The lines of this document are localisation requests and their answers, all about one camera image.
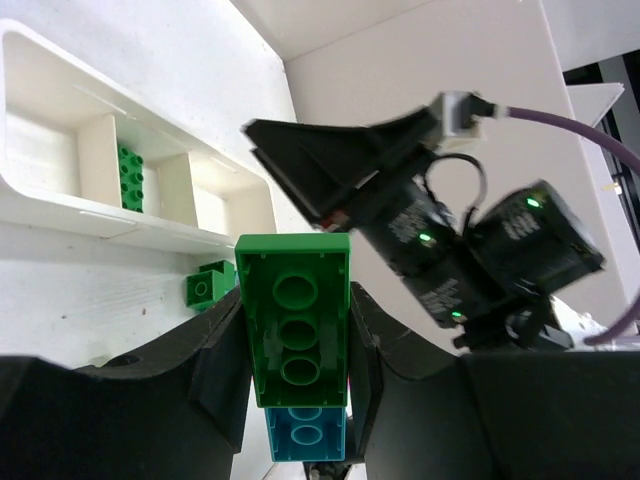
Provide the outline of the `small green cyan lego stack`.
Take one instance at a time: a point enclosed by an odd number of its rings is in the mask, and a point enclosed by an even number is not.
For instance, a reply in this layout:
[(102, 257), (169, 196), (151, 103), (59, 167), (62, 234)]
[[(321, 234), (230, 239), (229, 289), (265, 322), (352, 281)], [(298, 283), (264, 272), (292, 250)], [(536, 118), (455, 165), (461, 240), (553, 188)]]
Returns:
[(228, 260), (201, 265), (186, 277), (185, 305), (197, 312), (211, 308), (237, 285), (235, 265)]

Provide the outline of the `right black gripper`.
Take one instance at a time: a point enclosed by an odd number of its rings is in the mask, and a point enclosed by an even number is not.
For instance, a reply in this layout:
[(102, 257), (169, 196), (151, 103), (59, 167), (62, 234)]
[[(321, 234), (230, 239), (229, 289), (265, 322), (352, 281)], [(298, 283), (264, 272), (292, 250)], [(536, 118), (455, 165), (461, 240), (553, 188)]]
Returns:
[(605, 259), (582, 222), (545, 180), (517, 189), (458, 225), (427, 182), (439, 158), (417, 149), (438, 121), (426, 107), (370, 126), (255, 119), (244, 127), (252, 153), (311, 224), (356, 229), (436, 324), (462, 327), (457, 348), (565, 350), (551, 297), (601, 271)]

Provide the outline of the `green long lego brick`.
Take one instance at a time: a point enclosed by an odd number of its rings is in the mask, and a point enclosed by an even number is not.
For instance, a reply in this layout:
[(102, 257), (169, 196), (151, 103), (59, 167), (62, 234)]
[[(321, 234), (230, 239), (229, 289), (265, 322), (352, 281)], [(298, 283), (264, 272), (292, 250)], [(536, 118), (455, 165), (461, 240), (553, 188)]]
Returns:
[(244, 234), (235, 246), (262, 408), (347, 403), (350, 238)]

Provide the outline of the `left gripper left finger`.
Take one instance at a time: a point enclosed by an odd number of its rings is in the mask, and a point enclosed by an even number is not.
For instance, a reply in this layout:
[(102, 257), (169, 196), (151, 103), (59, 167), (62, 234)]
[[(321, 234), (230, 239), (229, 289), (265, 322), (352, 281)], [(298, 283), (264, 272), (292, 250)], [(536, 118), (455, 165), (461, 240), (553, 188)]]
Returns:
[(5, 479), (227, 479), (250, 360), (240, 293), (101, 367), (1, 360)]

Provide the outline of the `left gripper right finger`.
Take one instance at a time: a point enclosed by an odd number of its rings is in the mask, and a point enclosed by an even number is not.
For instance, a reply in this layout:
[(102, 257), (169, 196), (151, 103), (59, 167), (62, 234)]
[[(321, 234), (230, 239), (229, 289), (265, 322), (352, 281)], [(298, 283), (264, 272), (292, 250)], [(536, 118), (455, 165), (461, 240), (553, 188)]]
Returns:
[(633, 351), (455, 356), (351, 287), (349, 433), (372, 479), (635, 479)]

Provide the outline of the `cyan lego brick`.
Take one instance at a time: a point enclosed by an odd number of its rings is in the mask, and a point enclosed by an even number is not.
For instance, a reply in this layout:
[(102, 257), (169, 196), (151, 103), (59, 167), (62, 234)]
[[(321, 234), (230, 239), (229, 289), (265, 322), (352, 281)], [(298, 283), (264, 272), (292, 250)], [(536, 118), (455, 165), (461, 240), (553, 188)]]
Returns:
[(266, 408), (272, 461), (331, 462), (345, 459), (344, 407)]

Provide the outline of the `white three-compartment tray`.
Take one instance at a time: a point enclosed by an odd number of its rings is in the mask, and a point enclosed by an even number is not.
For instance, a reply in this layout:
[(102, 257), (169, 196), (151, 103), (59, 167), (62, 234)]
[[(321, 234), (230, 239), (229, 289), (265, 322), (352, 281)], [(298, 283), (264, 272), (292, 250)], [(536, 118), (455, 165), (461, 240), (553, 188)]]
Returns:
[[(118, 145), (140, 155), (143, 212), (121, 205)], [(1, 217), (191, 255), (272, 233), (258, 173), (14, 21), (1, 23)]]

